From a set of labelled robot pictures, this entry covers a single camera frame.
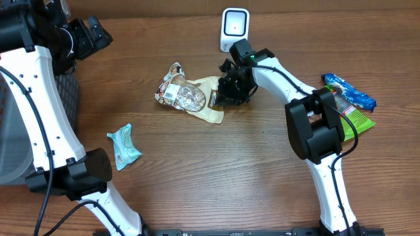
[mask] plastic container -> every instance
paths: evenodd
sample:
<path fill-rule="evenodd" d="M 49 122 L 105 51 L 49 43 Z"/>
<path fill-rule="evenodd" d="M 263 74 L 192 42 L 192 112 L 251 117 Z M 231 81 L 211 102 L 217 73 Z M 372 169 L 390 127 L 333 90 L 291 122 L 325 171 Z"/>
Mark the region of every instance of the plastic container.
<path fill-rule="evenodd" d="M 73 130 L 77 127 L 80 91 L 72 74 L 55 77 L 58 94 Z M 0 185 L 25 184 L 35 171 L 32 146 L 18 106 L 0 78 Z"/>

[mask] cable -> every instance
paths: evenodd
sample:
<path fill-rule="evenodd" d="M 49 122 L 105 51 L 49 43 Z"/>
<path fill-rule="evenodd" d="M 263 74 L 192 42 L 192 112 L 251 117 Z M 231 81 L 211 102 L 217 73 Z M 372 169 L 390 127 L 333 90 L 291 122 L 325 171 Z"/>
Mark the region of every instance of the cable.
<path fill-rule="evenodd" d="M 54 233 L 54 231 L 56 231 L 75 211 L 77 211 L 79 208 L 81 208 L 82 206 L 87 205 L 87 204 L 92 204 L 94 207 L 99 208 L 99 210 L 105 215 L 106 219 L 108 219 L 108 221 L 112 224 L 112 226 L 115 228 L 115 230 L 117 230 L 117 232 L 121 236 L 124 236 L 124 233 L 122 232 L 122 230 L 111 219 L 111 216 L 105 211 L 105 209 L 101 205 L 99 205 L 98 202 L 92 201 L 92 200 L 88 200 L 88 201 L 79 203 L 71 211 L 69 211 L 69 213 L 67 213 L 67 215 L 65 215 L 50 231 L 48 231 L 46 234 L 44 234 L 44 236 L 49 236 L 52 233 Z"/>
<path fill-rule="evenodd" d="M 32 97 L 30 96 L 30 91 L 28 91 L 25 86 L 19 81 L 18 78 L 16 78 L 12 73 L 10 73 L 7 69 L 5 69 L 3 66 L 0 66 L 0 71 L 3 72 L 7 77 L 9 77 L 13 82 L 10 82 L 12 85 L 13 83 L 16 83 L 20 90 L 25 95 L 26 99 L 29 102 L 29 105 L 32 108 L 33 114 L 35 115 L 35 118 L 38 122 L 39 131 L 41 132 L 42 139 L 44 141 L 45 150 L 47 151 L 47 157 L 50 167 L 50 176 L 48 179 L 48 186 L 47 191 L 45 192 L 45 198 L 41 206 L 41 210 L 39 212 L 39 216 L 37 219 L 37 223 L 35 225 L 35 230 L 33 232 L 34 235 L 38 235 L 39 228 L 41 227 L 42 218 L 44 217 L 45 209 L 47 208 L 48 200 L 51 194 L 51 187 L 53 185 L 53 177 L 54 177 L 54 162 L 53 162 L 53 153 L 51 151 L 50 143 L 48 142 L 47 133 L 45 132 L 44 124 L 42 123 L 41 116 L 39 115 L 38 109 L 35 106 L 35 103 L 32 100 Z"/>
<path fill-rule="evenodd" d="M 300 93 L 302 93 L 302 94 L 304 94 L 304 95 L 306 95 L 306 96 L 310 96 L 310 94 L 309 93 L 307 93 L 307 92 L 305 92 L 301 87 L 299 87 L 298 85 L 296 85 L 296 83 L 295 82 L 293 82 L 293 80 L 292 79 L 290 79 L 290 77 L 289 76 L 287 76 L 284 72 L 282 72 L 281 70 L 279 70 L 279 69 L 277 69 L 277 68 L 273 68 L 273 67 L 270 67 L 270 66 L 260 66 L 260 65 L 256 65 L 256 66 L 245 66 L 245 67 L 243 67 L 243 68 L 238 68 L 236 71 L 234 71 L 234 72 L 232 72 L 232 73 L 229 73 L 228 75 L 232 75 L 233 73 L 237 73 L 238 71 L 241 71 L 241 70 L 244 70 L 244 69 L 252 69 L 252 68 L 262 68 L 262 69 L 269 69 L 269 70 L 272 70 L 272 71 L 275 71 L 275 72 L 277 72 L 277 73 L 279 73 L 281 76 L 283 76 L 284 77 L 284 79 L 286 79 L 287 80 L 287 82 L 289 82 L 298 92 L 300 92 Z M 338 199 L 338 202 L 339 202 L 339 208 L 341 209 L 341 213 L 343 214 L 343 218 L 344 218 L 344 220 L 345 220 L 345 224 L 346 224 L 346 228 L 347 228 L 347 234 L 348 235 L 351 235 L 351 232 L 350 232 L 350 226 L 349 226 L 349 224 L 348 224 L 348 220 L 347 220 L 347 216 L 346 216 L 346 212 L 345 212 L 345 209 L 344 209 L 344 206 L 343 206 L 343 203 L 341 202 L 341 198 L 340 198 L 340 193 L 339 193 L 339 188 L 338 188 L 338 185 L 337 185 L 337 180 L 336 180 L 336 178 L 335 178 L 335 174 L 334 174 L 334 172 L 336 171 L 335 170 L 335 163 L 339 160 L 339 159 L 341 159 L 341 158 L 343 158 L 343 157 L 345 157 L 345 156 L 347 156 L 348 154 L 350 154 L 352 151 L 354 151 L 355 149 L 356 149 L 356 147 L 357 147 L 357 145 L 358 145 L 358 143 L 359 143 L 359 136 L 358 136 L 358 133 L 357 133 L 357 130 L 356 130 L 356 127 L 353 125 L 353 123 L 351 122 L 351 120 L 350 119 L 348 119 L 347 117 L 346 117 L 346 115 L 345 114 L 343 114 L 341 111 L 339 111 L 337 108 L 335 108 L 335 107 L 332 107 L 332 106 L 330 106 L 330 105 L 327 105 L 327 104 L 325 104 L 325 103 L 322 103 L 324 106 L 326 106 L 327 108 L 329 108 L 329 109 L 332 109 L 333 111 L 335 111 L 336 113 L 338 113 L 347 123 L 348 123 L 348 125 L 350 126 L 350 128 L 352 129 L 352 131 L 353 131 L 353 133 L 354 133 L 354 143 L 353 143 L 353 146 L 349 149 L 349 150 L 347 150 L 347 151 L 345 151 L 344 153 L 342 153 L 342 154 L 340 154 L 340 155 L 338 155 L 334 160 L 333 160 L 333 162 L 332 162 L 332 164 L 331 164 L 331 166 L 330 166 L 330 169 L 331 169 L 331 175 L 332 175 L 332 177 L 333 177 L 333 184 L 334 184 L 334 189 L 335 189 L 335 194 L 337 195 L 337 199 Z"/>

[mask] wooden tabletop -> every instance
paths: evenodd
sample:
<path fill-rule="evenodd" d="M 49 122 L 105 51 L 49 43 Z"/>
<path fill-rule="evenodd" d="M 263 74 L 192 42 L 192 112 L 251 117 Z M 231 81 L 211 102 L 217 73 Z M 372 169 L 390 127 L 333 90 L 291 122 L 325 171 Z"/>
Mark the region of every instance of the wooden tabletop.
<path fill-rule="evenodd" d="M 155 229 L 291 229 L 317 226 L 320 206 L 310 171 L 291 149 L 284 107 L 259 90 L 226 108 L 221 125 L 159 104 L 169 66 L 187 79 L 221 75 L 219 16 L 103 20 L 114 42 L 77 64 L 79 139 L 112 159 L 113 182 Z M 420 235 L 420 10 L 253 14 L 249 42 L 268 48 L 304 83 L 336 73 L 377 100 L 377 124 L 343 160 L 358 222 L 387 235 Z M 143 152 L 117 171 L 106 137 L 127 123 Z M 344 150 L 352 141 L 344 144 Z M 30 235 L 43 195 L 0 187 L 0 234 Z M 45 233 L 75 202 L 51 197 Z M 57 235 L 91 235 L 102 224 L 82 208 Z"/>

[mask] blue candy bar wrapper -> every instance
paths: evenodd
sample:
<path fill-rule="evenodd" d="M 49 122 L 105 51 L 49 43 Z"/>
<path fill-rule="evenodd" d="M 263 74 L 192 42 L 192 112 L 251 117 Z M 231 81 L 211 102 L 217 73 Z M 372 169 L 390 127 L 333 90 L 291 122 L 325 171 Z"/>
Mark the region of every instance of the blue candy bar wrapper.
<path fill-rule="evenodd" d="M 122 170 L 126 165 L 135 161 L 140 155 L 131 141 L 131 125 L 128 124 L 113 134 L 106 134 L 114 141 L 114 154 L 117 170 Z"/>
<path fill-rule="evenodd" d="M 370 111 L 376 108 L 376 101 L 373 98 L 366 93 L 359 92 L 344 79 L 333 73 L 327 73 L 323 75 L 323 78 L 327 85 L 334 87 L 336 90 L 337 88 L 340 89 L 341 91 L 337 90 L 337 92 L 341 92 L 341 96 L 345 97 L 351 104 Z"/>

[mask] white arm panel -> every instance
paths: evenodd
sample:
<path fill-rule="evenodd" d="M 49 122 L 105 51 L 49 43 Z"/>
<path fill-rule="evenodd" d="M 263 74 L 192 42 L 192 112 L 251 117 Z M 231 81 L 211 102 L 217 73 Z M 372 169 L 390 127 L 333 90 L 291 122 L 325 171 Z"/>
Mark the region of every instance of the white arm panel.
<path fill-rule="evenodd" d="M 119 226 L 124 235 L 141 235 L 142 222 L 140 216 L 135 211 L 131 210 L 127 203 L 125 203 L 112 181 L 109 181 L 107 185 L 108 188 L 105 193 L 96 192 L 83 196 L 79 203 L 86 200 L 98 202 L 111 216 L 111 219 L 115 224 Z M 111 235 L 120 235 L 97 207 L 94 207 L 92 204 L 87 204 L 85 206 L 104 224 Z"/>
<path fill-rule="evenodd" d="M 333 177 L 331 175 L 330 166 L 336 154 L 325 157 L 321 160 L 321 164 L 316 165 L 308 159 L 305 162 L 308 164 L 312 177 L 314 179 L 316 193 L 320 200 L 321 206 L 321 221 L 330 232 L 345 230 L 346 223 L 343 218 L 343 213 L 339 208 L 339 201 L 335 193 Z M 346 186 L 343 180 L 343 171 L 341 170 L 341 159 L 335 163 L 335 179 L 340 193 L 341 202 L 345 208 L 348 224 L 351 227 L 356 217 L 353 214 L 350 204 L 348 203 Z"/>
<path fill-rule="evenodd" d="M 64 111 L 54 81 L 52 58 L 49 49 L 35 46 L 35 52 L 16 49 L 1 54 L 0 66 L 10 71 L 26 87 L 31 88 L 30 96 L 35 103 L 47 133 L 54 167 L 66 165 L 66 159 L 83 158 L 86 153 L 76 138 Z M 33 165 L 49 170 L 47 151 L 35 115 L 25 95 L 12 80 L 1 73 L 13 93 L 32 144 Z"/>
<path fill-rule="evenodd" d="M 297 86 L 305 92 L 312 94 L 314 87 L 308 86 L 296 79 L 292 74 L 283 68 L 277 58 L 267 58 L 257 64 L 258 66 L 270 66 L 284 72 Z M 304 98 L 305 95 L 297 92 L 295 88 L 279 73 L 271 69 L 253 68 L 254 80 L 258 86 L 268 90 L 282 104 L 286 105 L 293 99 Z"/>

